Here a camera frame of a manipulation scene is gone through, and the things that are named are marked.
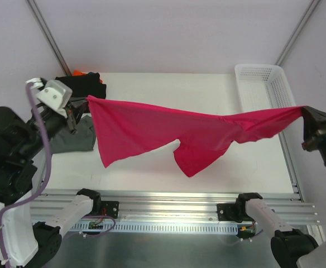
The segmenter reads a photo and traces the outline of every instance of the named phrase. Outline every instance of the pink t-shirt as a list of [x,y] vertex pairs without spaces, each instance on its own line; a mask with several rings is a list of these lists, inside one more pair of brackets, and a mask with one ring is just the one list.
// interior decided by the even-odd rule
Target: pink t-shirt
[[301,116],[301,107],[214,116],[93,96],[87,100],[105,167],[179,139],[174,158],[188,177],[222,156],[233,141],[271,138]]

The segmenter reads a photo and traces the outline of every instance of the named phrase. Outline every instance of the white tabletop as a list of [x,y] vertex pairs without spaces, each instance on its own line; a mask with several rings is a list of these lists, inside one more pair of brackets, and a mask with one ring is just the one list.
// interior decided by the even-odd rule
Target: white tabletop
[[[241,112],[235,76],[224,74],[102,73],[107,98],[209,114]],[[176,140],[157,150],[103,166],[97,143],[92,152],[53,155],[48,189],[190,193],[292,193],[278,136],[229,150],[188,178],[173,157]]]

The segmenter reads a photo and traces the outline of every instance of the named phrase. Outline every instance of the wire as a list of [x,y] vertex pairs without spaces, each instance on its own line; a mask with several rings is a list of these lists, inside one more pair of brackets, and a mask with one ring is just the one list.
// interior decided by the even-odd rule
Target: wire
[[3,215],[6,211],[8,211],[12,208],[16,208],[21,205],[27,204],[27,203],[33,201],[35,198],[37,198],[46,188],[46,186],[49,182],[50,174],[51,174],[51,150],[50,150],[50,145],[49,145],[49,138],[47,136],[44,122],[39,114],[38,109],[36,108],[34,97],[31,93],[31,87],[33,85],[34,85],[34,83],[27,83],[25,86],[25,90],[26,90],[26,94],[27,94],[30,106],[32,108],[33,116],[34,116],[35,120],[37,121],[37,124],[39,127],[39,133],[41,136],[41,140],[42,140],[42,144],[43,144],[44,152],[45,152],[45,157],[46,157],[46,172],[45,172],[44,180],[43,180],[40,188],[38,189],[38,191],[35,194],[31,195],[30,197],[28,197],[27,199],[25,199],[23,201],[8,205],[0,210],[0,249],[1,249],[3,259],[4,259],[4,261],[6,261],[6,263],[5,263],[6,268],[10,268],[10,264],[9,264],[9,260],[8,260],[8,253],[6,251],[6,247],[4,244],[3,228],[2,228],[3,227]]
[[112,218],[111,216],[85,216],[83,218],[96,218],[96,217],[101,217],[101,218],[104,218],[104,219],[110,219],[113,221],[113,225],[108,228],[107,230],[103,231],[103,232],[100,232],[99,234],[86,234],[86,236],[88,237],[101,237],[101,236],[104,236],[105,234],[107,234],[109,231],[111,231],[115,226],[116,226],[116,221],[114,218]]
[[263,234],[263,230],[259,231],[257,234],[255,234],[255,235],[254,235],[253,237],[251,237],[251,238],[243,239],[243,240],[240,239],[240,240],[238,240],[238,241],[236,241],[236,242],[233,242],[233,243],[226,243],[226,242],[222,241],[221,239],[220,239],[220,241],[221,241],[222,244],[231,247],[231,246],[235,246],[235,245],[237,245],[237,244],[239,244],[239,243],[241,243],[241,242],[244,242],[244,241],[250,241],[250,242],[252,242],[252,239],[253,239],[253,238],[256,238],[256,237],[258,237],[258,236],[260,236],[260,235],[262,235],[262,234]]

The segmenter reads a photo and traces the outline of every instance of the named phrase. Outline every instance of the plastic basket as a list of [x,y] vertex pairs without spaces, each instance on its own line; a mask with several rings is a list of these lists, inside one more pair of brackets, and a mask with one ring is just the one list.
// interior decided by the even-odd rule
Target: plastic basket
[[281,67],[238,64],[235,74],[242,112],[296,105]]

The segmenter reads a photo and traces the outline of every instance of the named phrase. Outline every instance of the metal extrusion frame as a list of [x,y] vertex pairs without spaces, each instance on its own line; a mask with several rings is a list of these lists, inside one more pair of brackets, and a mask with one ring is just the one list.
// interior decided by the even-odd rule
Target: metal extrusion frame
[[[46,219],[55,215],[75,197],[76,190],[46,190],[31,202],[31,215],[34,220]],[[238,193],[148,193],[99,191],[102,199],[119,201],[118,222],[137,224],[171,223],[188,225],[232,224],[219,222],[218,203],[234,203]],[[316,228],[320,225],[315,206],[303,203],[299,193],[261,194],[266,204],[292,226],[310,226],[319,237]]]

